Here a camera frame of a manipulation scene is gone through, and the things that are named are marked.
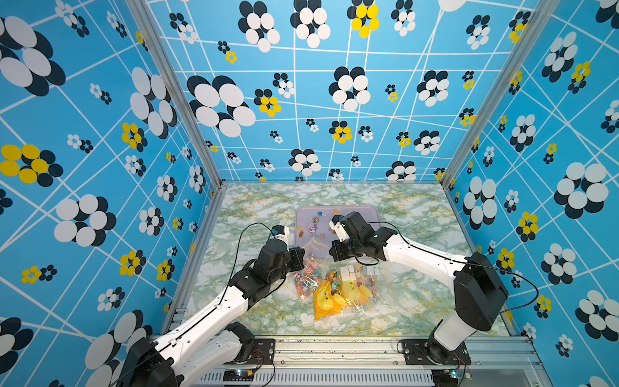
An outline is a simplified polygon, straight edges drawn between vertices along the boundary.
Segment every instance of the blue patterned wall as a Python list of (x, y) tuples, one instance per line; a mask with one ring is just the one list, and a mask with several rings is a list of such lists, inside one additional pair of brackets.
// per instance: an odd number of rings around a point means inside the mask
[(124, 1), (0, 16), (0, 386), (107, 387), (161, 331), (212, 187)]
[(432, 180), (537, 0), (147, 1), (222, 178)]
[(617, 10), (560, 2), (448, 191), (555, 386), (619, 383)]

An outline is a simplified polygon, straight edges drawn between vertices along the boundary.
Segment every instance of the yellow circle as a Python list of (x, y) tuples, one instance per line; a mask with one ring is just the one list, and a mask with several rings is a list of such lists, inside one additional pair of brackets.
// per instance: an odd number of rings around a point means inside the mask
[(368, 17), (370, 19), (374, 19), (378, 16), (378, 6), (376, 4), (372, 4), (368, 7)]
[(29, 168), (22, 169), (19, 171), (19, 180), (26, 184), (32, 184), (37, 180), (37, 173)]
[(359, 28), (361, 28), (361, 19), (359, 18), (354, 18), (351, 22), (350, 22), (350, 28), (353, 29), (353, 31), (359, 31)]
[(47, 172), (47, 169), (49, 168), (50, 166), (47, 165), (47, 163), (44, 160), (41, 160), (41, 159), (32, 160), (32, 169), (34, 169), (34, 171), (37, 173), (45, 173)]
[(5, 146), (3, 146), (2, 149), (0, 149), (0, 153), (2, 153), (2, 156), (5, 159), (13, 161), (19, 160), (19, 158), (22, 156), (22, 151), (19, 150), (19, 148), (15, 145), (11, 144), (6, 144)]
[(38, 148), (34, 145), (26, 144), (22, 147), (22, 153), (26, 156), (27, 159), (34, 160), (38, 159), (41, 152), (39, 152)]
[(367, 38), (370, 35), (370, 28), (367, 25), (364, 25), (359, 30), (359, 36), (362, 38)]
[(358, 18), (365, 17), (367, 14), (368, 14), (368, 8), (364, 4), (361, 4), (360, 6), (357, 7)]
[(370, 28), (370, 30), (376, 31), (378, 27), (380, 27), (380, 25), (381, 25), (381, 22), (378, 19), (372, 19), (370, 20), (368, 27)]

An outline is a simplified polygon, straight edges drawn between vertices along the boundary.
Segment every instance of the white circle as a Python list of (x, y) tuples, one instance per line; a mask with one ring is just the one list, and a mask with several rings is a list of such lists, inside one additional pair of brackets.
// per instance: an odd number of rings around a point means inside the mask
[(558, 243), (553, 243), (552, 245), (550, 245), (550, 252), (556, 256), (559, 256), (563, 252), (563, 249)]
[(343, 104), (346, 101), (346, 92), (344, 90), (336, 90), (333, 93), (333, 102), (335, 102), (338, 105)]
[(310, 48), (316, 48), (320, 45), (320, 37), (316, 33), (311, 33), (308, 36), (308, 46)]
[(161, 116), (156, 111), (151, 111), (149, 113), (149, 129), (155, 136), (161, 136), (163, 134), (163, 120)]
[(163, 79), (160, 76), (158, 75), (152, 76), (152, 78), (150, 79), (150, 85), (153, 90), (153, 93), (155, 94), (155, 97), (157, 97), (160, 100), (165, 99), (165, 97), (168, 94), (168, 91), (166, 90), (165, 84), (163, 83)]
[(99, 200), (97, 197), (91, 194), (82, 196), (79, 201), (79, 208), (84, 214), (92, 214), (99, 207)]
[(370, 97), (371, 95), (369, 91), (361, 90), (359, 93), (357, 93), (357, 102), (361, 105), (365, 105), (370, 101)]
[(328, 25), (322, 24), (320, 27), (318, 27), (318, 37), (320, 39), (325, 40), (329, 36), (331, 36), (331, 28)]
[(227, 137), (238, 137), (241, 134), (241, 127), (239, 124), (228, 118), (219, 122), (219, 130)]
[(474, 224), (481, 224), (483, 221), (483, 210), (480, 206), (475, 206), (470, 212), (470, 220)]
[(486, 218), (492, 219), (496, 216), (496, 202), (492, 199), (488, 199), (483, 202), (483, 214)]
[(62, 220), (71, 220), (79, 213), (79, 205), (75, 200), (63, 199), (56, 205), (56, 214)]
[(580, 300), (578, 307), (588, 315), (595, 313), (595, 306), (589, 300)]
[(246, 106), (239, 106), (232, 112), (232, 117), (242, 126), (252, 126), (256, 122), (256, 114)]
[(607, 197), (608, 188), (602, 183), (591, 184), (587, 188), (587, 198), (594, 203), (603, 202)]
[(219, 96), (222, 101), (233, 108), (241, 106), (243, 103), (243, 92), (237, 85), (224, 84), (219, 88)]
[(430, 97), (430, 98), (428, 98), (428, 99), (426, 100), (426, 106), (427, 106), (428, 108), (429, 108), (429, 107), (432, 107), (432, 106), (434, 106), (434, 105), (436, 105), (436, 97)]
[(297, 37), (301, 40), (305, 40), (308, 38), (310, 34), (310, 29), (305, 24), (299, 24), (297, 27)]
[(598, 315), (589, 315), (589, 324), (599, 331), (606, 329), (606, 322)]
[(272, 45), (278, 44), (279, 39), (280, 39), (279, 32), (277, 32), (276, 29), (273, 28), (272, 30), (269, 30), (267, 32), (267, 40), (269, 41), (270, 44)]
[(22, 59), (30, 71), (38, 76), (46, 77), (51, 73), (50, 61), (34, 48), (27, 48), (22, 52)]
[(604, 304), (604, 296), (597, 290), (590, 290), (587, 293), (587, 298), (598, 307)]
[(468, 192), (466, 195), (464, 195), (464, 207), (469, 210), (475, 207), (475, 195), (474, 194)]
[(599, 183), (606, 177), (606, 168), (602, 164), (592, 164), (587, 167), (584, 177), (591, 183)]
[(422, 91), (419, 93), (419, 100), (420, 100), (420, 101), (425, 101), (425, 100), (427, 100), (429, 97), (430, 97), (430, 91), (428, 91), (428, 90), (422, 90)]
[(95, 211), (88, 219), (90, 226), (95, 230), (101, 230), (108, 223), (108, 217), (103, 211)]
[(556, 263), (556, 257), (552, 253), (545, 253), (543, 255), (543, 260), (549, 265)]
[(582, 209), (587, 205), (587, 195), (582, 191), (572, 192), (568, 196), (568, 204), (573, 209)]
[(311, 9), (305, 7), (299, 12), (299, 19), (301, 19), (301, 23), (303, 24), (311, 24), (314, 19), (314, 12)]
[(557, 60), (554, 61), (552, 64), (552, 71), (561, 71), (561, 68), (563, 67), (564, 64), (565, 64), (564, 58), (557, 58)]
[(436, 88), (436, 85), (438, 85), (438, 81), (436, 80), (436, 78), (432, 78), (428, 82), (426, 82), (426, 90), (434, 90)]
[(142, 95), (150, 94), (150, 80), (148, 74), (139, 68), (135, 67), (131, 72), (131, 79), (133, 80), (133, 86)]
[(327, 22), (327, 11), (324, 8), (316, 8), (314, 11), (314, 21), (316, 24), (325, 24)]
[(275, 26), (275, 20), (270, 14), (265, 12), (260, 16), (260, 24), (262, 24), (264, 28), (270, 30)]
[(149, 103), (140, 93), (131, 94), (131, 110), (140, 120), (146, 120), (149, 116)]
[(492, 179), (483, 182), (482, 195), (485, 198), (494, 198), (496, 193), (496, 183)]
[(357, 91), (365, 90), (368, 86), (368, 78), (366, 76), (357, 76), (352, 82), (353, 87)]
[(76, 235), (76, 242), (81, 247), (90, 246), (97, 237), (97, 234), (91, 227), (82, 227), (79, 229)]
[(247, 31), (245, 31), (245, 38), (247, 39), (247, 42), (249, 44), (255, 45), (256, 43), (258, 43), (259, 36), (256, 30), (252, 30), (250, 28)]
[(563, 38), (563, 47), (569, 47), (576, 41), (576, 32), (572, 31)]
[(111, 334), (102, 334), (96, 338), (86, 352), (86, 358), (84, 360), (86, 363), (86, 368), (89, 370), (94, 370), (101, 367), (108, 360), (113, 349), (114, 338)]
[(574, 162), (568, 165), (565, 170), (565, 174), (572, 180), (578, 180), (584, 176), (584, 165), (579, 162)]
[(438, 84), (436, 85), (436, 88), (438, 90), (445, 90), (447, 89), (447, 86), (449, 86), (449, 80), (447, 78), (445, 79), (441, 79)]
[(353, 85), (353, 80), (350, 75), (341, 76), (340, 79), (337, 81), (337, 86), (340, 88), (340, 90), (344, 90), (344, 91), (350, 90), (352, 85)]
[(59, 242), (69, 242), (75, 238), (77, 233), (77, 226), (70, 220), (60, 222), (54, 228), (54, 237)]
[(9, 16), (4, 20), (4, 28), (11, 38), (24, 47), (37, 45), (37, 36), (28, 23), (16, 16)]
[(567, 196), (574, 192), (574, 182), (570, 179), (561, 179), (556, 184), (556, 191), (563, 196)]
[(565, 262), (563, 264), (563, 271), (565, 272), (565, 274), (573, 276), (576, 274), (576, 265), (572, 262)]
[(206, 126), (216, 126), (219, 124), (219, 115), (217, 112), (208, 106), (199, 107), (196, 109), (196, 118), (198, 122)]
[(436, 94), (436, 99), (439, 101), (445, 101), (448, 95), (449, 95), (449, 92), (447, 90), (441, 90), (438, 92), (438, 94)]
[(32, 84), (32, 73), (28, 70), (28, 67), (18, 59), (11, 57), (0, 59), (0, 72), (15, 86), (28, 87)]
[(219, 93), (209, 84), (197, 85), (194, 89), (194, 95), (198, 102), (204, 106), (214, 108), (219, 104)]
[(86, 382), (85, 387), (107, 387), (110, 385), (112, 378), (112, 368), (109, 364), (106, 364), (102, 367), (97, 368), (88, 381)]
[(250, 13), (247, 15), (247, 24), (250, 28), (257, 30), (260, 28), (260, 17), (255, 13)]

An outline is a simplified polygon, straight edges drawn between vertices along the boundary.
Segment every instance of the black cable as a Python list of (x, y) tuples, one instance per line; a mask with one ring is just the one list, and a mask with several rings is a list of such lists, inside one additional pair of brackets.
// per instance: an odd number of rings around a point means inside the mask
[(360, 264), (360, 265), (376, 266), (380, 262), (380, 260), (378, 258), (376, 258), (376, 257), (372, 257), (372, 258), (374, 258), (376, 260), (376, 262), (374, 262), (374, 263), (363, 263), (363, 262), (359, 261), (359, 258), (355, 257), (355, 259), (357, 260), (357, 263)]
[[(225, 287), (223, 288), (223, 294), (222, 294), (222, 298), (219, 300), (219, 304), (222, 304), (223, 298), (226, 295), (226, 290), (228, 290), (228, 284), (230, 283), (230, 281), (232, 280), (232, 276), (234, 276), (234, 267), (236, 266), (236, 260), (238, 259), (238, 250), (239, 247), (241, 246), (241, 237), (243, 237), (243, 233), (245, 232), (245, 230), (247, 230), (248, 228), (250, 228), (253, 225), (256, 224), (261, 224), (263, 226), (265, 226), (267, 228), (267, 230), (269, 231), (269, 237), (267, 238), (267, 241), (271, 238), (271, 228), (268, 227), (266, 224), (262, 223), (262, 222), (256, 222), (256, 223), (252, 223), (249, 226), (245, 227), (243, 229), (243, 231), (241, 231), (241, 235), (238, 236), (238, 243), (236, 244), (236, 255), (234, 257), (234, 263), (232, 264), (232, 270), (230, 271), (230, 278), (228, 279), (228, 282), (226, 282)], [(198, 325), (202, 320), (204, 320), (205, 318), (207, 318), (211, 313), (213, 313), (215, 310), (217, 310), (217, 308), (213, 308), (210, 312), (208, 312), (204, 317), (202, 317), (201, 319), (199, 319), (195, 324), (193, 324), (191, 327), (189, 327), (187, 330), (185, 330), (185, 332), (181, 333), (176, 340), (180, 339), (181, 337), (183, 337), (183, 335), (187, 332), (189, 332), (190, 330), (192, 330), (196, 325)], [(157, 351), (156, 354), (153, 354), (150, 357), (146, 357), (141, 363), (139, 363), (138, 365), (136, 365), (135, 367), (133, 367), (133, 369), (131, 369), (130, 371), (127, 371), (124, 375), (121, 375), (118, 379), (116, 379), (114, 382), (110, 383), (108, 385), (108, 387), (113, 386), (115, 383), (117, 383), (120, 379), (124, 378), (125, 376), (127, 376), (128, 374), (130, 374), (131, 372), (135, 371), (138, 367), (140, 367), (142, 364), (145, 364), (146, 362), (152, 360), (157, 354), (160, 354), (164, 349), (166, 349), (167, 347), (170, 347), (171, 344), (168, 343), (166, 344), (165, 347), (161, 348), (160, 350)]]
[[(505, 269), (498, 269), (497, 267), (493, 267), (493, 266), (486, 266), (486, 265), (481, 265), (481, 264), (479, 264), (479, 263), (472, 263), (472, 262), (456, 261), (456, 260), (454, 260), (454, 259), (449, 259), (449, 258), (447, 258), (447, 257), (444, 257), (444, 256), (442, 256), (442, 255), (440, 255), (440, 254), (436, 254), (434, 251), (424, 250), (424, 249), (422, 249), (422, 248), (420, 248), (420, 247), (418, 247), (418, 246), (411, 245), (411, 244), (410, 244), (410, 243), (409, 243), (409, 242), (408, 242), (408, 241), (404, 238), (403, 234), (400, 232), (400, 230), (397, 228), (397, 226), (395, 226), (395, 225), (393, 225), (393, 224), (391, 224), (391, 223), (389, 223), (389, 222), (368, 222), (368, 223), (385, 223), (385, 224), (388, 224), (388, 225), (390, 225), (390, 226), (392, 226), (392, 227), (394, 227), (394, 228), (395, 228), (395, 230), (397, 231), (397, 233), (400, 235), (400, 238), (402, 238), (402, 240), (404, 241), (404, 243), (406, 243), (407, 245), (409, 245), (409, 246), (411, 246), (411, 247), (414, 247), (414, 248), (418, 248), (419, 250), (425, 251), (426, 253), (429, 253), (429, 254), (432, 254), (432, 255), (436, 255), (437, 257), (440, 257), (440, 258), (443, 258), (443, 259), (447, 259), (447, 260), (448, 260), (448, 261), (450, 261), (450, 262), (467, 264), (467, 265), (469, 265), (469, 266), (479, 266), (479, 267), (485, 267), (486, 269), (496, 270), (496, 271), (498, 271), (498, 272), (500, 272), (500, 273), (503, 273), (503, 274), (508, 273), (508, 271), (506, 271)], [(524, 279), (525, 281), (527, 281), (528, 283), (530, 283), (530, 284), (531, 284), (531, 286), (533, 286), (533, 288), (535, 288), (535, 297), (534, 297), (531, 301), (527, 302), (526, 304), (520, 305), (519, 307), (515, 307), (515, 308), (505, 309), (505, 310), (503, 310), (503, 311), (500, 311), (499, 313), (506, 313), (506, 312), (509, 312), (509, 311), (512, 311), (512, 310), (516, 310), (516, 309), (520, 309), (520, 308), (528, 307), (529, 305), (531, 305), (532, 303), (534, 303), (534, 302), (537, 300), (537, 297), (539, 297), (539, 295), (540, 295), (540, 290), (537, 288), (537, 286), (535, 286), (535, 284), (534, 284), (533, 282), (529, 281), (528, 279), (526, 279), (525, 277), (521, 276), (520, 274), (516, 274), (516, 273), (514, 273), (514, 272), (512, 272), (512, 273), (510, 273), (510, 274), (512, 274), (512, 275), (514, 275), (514, 276), (517, 276), (517, 277), (520, 277), (520, 278)]]

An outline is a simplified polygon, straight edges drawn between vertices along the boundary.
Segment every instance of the yellow flower print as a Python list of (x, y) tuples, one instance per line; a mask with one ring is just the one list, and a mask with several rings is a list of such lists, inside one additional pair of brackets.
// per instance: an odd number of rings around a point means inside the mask
[(228, 51), (226, 53), (226, 60), (230, 63), (236, 62), (236, 55), (234, 54), (234, 51)]
[(36, 266), (32, 266), (30, 269), (22, 271), (22, 283), (34, 284), (41, 276), (42, 272)]

